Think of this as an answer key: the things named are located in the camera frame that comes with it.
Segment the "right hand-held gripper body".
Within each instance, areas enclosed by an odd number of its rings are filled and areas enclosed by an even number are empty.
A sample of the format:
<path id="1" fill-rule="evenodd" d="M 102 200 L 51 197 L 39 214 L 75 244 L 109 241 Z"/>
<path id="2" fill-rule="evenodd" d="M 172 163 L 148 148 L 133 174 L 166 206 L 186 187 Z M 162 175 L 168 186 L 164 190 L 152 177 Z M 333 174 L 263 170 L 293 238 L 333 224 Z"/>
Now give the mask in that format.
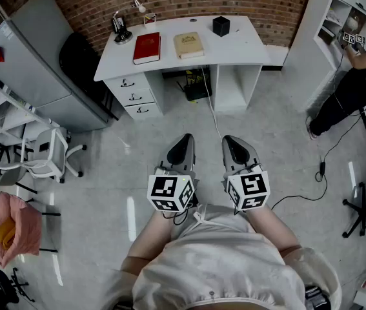
<path id="1" fill-rule="evenodd" d="M 223 186 L 236 212 L 259 209 L 270 195 L 269 177 L 253 146 L 235 136 L 222 139 Z"/>

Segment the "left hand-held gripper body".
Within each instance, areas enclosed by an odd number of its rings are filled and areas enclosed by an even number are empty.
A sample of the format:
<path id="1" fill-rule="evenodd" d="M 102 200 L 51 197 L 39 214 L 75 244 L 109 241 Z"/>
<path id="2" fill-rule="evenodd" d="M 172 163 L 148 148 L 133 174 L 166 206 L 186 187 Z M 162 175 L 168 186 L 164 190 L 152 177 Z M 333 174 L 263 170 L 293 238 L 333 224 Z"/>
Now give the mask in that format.
<path id="1" fill-rule="evenodd" d="M 195 141 L 189 133 L 176 138 L 160 154 L 147 189 L 147 199 L 155 210 L 185 212 L 198 205 L 195 162 Z"/>

